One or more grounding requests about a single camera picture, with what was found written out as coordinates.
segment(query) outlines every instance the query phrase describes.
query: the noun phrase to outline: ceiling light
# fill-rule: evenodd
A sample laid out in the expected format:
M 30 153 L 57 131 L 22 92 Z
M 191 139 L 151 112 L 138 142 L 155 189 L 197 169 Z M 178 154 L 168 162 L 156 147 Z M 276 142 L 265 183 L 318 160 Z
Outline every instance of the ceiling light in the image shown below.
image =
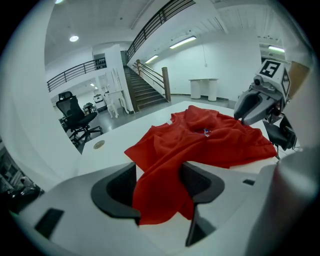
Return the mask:
M 145 63 L 149 63 L 150 61 L 154 60 L 155 58 L 157 58 L 159 55 L 154 55 L 151 59 L 147 60 Z
M 170 49 L 174 49 L 180 45 L 183 45 L 183 44 L 188 43 L 190 41 L 193 41 L 195 39 L 197 39 L 195 36 L 188 37 L 187 39 L 184 39 L 183 41 L 177 42 L 176 44 L 170 46 Z
M 78 36 L 73 35 L 73 36 L 71 36 L 71 37 L 70 37 L 70 39 L 69 39 L 69 40 L 70 40 L 71 42 L 75 42 L 75 41 L 77 41 L 78 39 L 79 39 L 79 37 L 78 37 Z
M 275 46 L 272 46 L 272 45 L 269 46 L 269 49 L 270 49 L 270 50 L 279 51 L 279 52 L 283 52 L 283 53 L 285 52 L 284 49 L 279 48 L 279 47 L 275 47 Z

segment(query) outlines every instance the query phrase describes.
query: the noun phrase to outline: balcony railing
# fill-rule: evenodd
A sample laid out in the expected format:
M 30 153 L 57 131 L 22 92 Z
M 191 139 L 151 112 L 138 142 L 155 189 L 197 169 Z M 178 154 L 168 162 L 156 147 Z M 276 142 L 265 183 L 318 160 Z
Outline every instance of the balcony railing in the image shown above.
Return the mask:
M 79 64 L 68 70 L 56 75 L 54 78 L 50 79 L 47 83 L 48 90 L 51 92 L 60 85 L 78 77 L 89 73 L 91 71 L 105 69 L 107 67 L 106 58 L 98 58 L 95 60 L 90 60 L 85 63 Z
M 177 13 L 194 5 L 193 0 L 171 0 L 163 6 L 148 22 L 143 29 L 139 32 L 136 38 L 130 45 L 127 55 L 130 60 L 140 46 L 147 40 L 150 35 L 157 30 L 163 23 L 172 18 Z

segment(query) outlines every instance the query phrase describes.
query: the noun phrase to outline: red cloth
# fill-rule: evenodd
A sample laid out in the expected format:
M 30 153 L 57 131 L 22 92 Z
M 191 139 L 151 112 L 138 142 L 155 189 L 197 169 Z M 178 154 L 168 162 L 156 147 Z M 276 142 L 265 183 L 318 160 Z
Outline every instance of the red cloth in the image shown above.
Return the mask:
M 133 193 L 140 225 L 166 222 L 177 212 L 192 219 L 193 202 L 178 176 L 183 162 L 229 168 L 277 155 L 260 129 L 215 110 L 191 105 L 171 121 L 152 126 L 124 152 L 144 171 Z

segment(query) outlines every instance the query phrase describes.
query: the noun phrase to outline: white pedestal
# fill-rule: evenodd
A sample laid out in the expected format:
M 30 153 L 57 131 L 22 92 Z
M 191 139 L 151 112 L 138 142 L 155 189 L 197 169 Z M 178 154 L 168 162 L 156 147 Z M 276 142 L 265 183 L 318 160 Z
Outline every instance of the white pedestal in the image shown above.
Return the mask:
M 191 99 L 200 99 L 202 91 L 202 95 L 208 95 L 208 101 L 215 102 L 217 100 L 217 80 L 217 78 L 190 79 Z
M 195 80 L 195 81 L 190 81 L 190 91 L 191 91 L 191 99 L 200 99 L 201 94 L 200 94 L 200 81 Z
M 209 80 L 208 101 L 215 102 L 217 100 L 217 80 Z

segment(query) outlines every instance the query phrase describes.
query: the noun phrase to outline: metal railing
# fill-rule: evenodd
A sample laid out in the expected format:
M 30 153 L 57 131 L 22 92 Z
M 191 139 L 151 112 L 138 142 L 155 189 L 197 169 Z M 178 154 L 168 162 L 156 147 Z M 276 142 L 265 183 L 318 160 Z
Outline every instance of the metal railing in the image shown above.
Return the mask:
M 106 58 L 98 58 L 94 60 L 87 61 L 85 63 L 76 65 L 68 70 L 56 75 L 54 78 L 50 79 L 47 83 L 48 90 L 51 92 L 60 85 L 78 77 L 89 73 L 91 71 L 105 69 L 107 67 Z
M 127 55 L 130 60 L 140 46 L 147 40 L 147 38 L 157 30 L 163 23 L 172 18 L 177 13 L 194 5 L 193 0 L 171 0 L 163 6 L 143 27 L 136 38 L 130 45 Z
M 161 68 L 162 74 L 160 74 L 157 71 L 153 70 L 151 67 L 141 63 L 139 59 L 136 60 L 136 62 L 133 64 L 133 66 L 137 69 L 138 75 L 141 78 L 144 79 L 144 76 L 147 76 L 153 82 L 158 84 L 162 89 L 164 89 L 165 99 L 168 102 L 171 101 L 168 68 L 166 66 Z

